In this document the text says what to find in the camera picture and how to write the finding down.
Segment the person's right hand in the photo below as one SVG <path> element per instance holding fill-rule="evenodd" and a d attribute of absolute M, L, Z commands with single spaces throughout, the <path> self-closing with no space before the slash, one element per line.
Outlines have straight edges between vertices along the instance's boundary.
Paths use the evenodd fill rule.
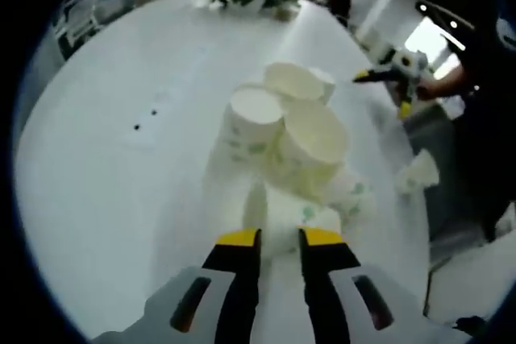
<path fill-rule="evenodd" d="M 421 79 L 416 87 L 416 96 L 421 101 L 430 101 L 448 95 L 447 86 L 438 80 Z"/>

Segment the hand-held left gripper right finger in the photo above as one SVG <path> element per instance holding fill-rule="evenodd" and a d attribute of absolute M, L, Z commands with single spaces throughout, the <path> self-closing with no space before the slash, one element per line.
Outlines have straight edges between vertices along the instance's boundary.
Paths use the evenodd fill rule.
<path fill-rule="evenodd" d="M 334 231 L 298 230 L 304 297 L 317 343 L 466 343 L 470 335 L 422 314 L 415 297 L 361 263 Z"/>

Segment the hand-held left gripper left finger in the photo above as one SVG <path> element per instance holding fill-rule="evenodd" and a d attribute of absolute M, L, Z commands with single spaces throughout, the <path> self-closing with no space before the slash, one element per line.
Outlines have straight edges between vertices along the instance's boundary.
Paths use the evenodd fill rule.
<path fill-rule="evenodd" d="M 261 231 L 222 235 L 203 265 L 181 270 L 150 296 L 143 316 L 95 343 L 248 343 L 259 302 Z"/>

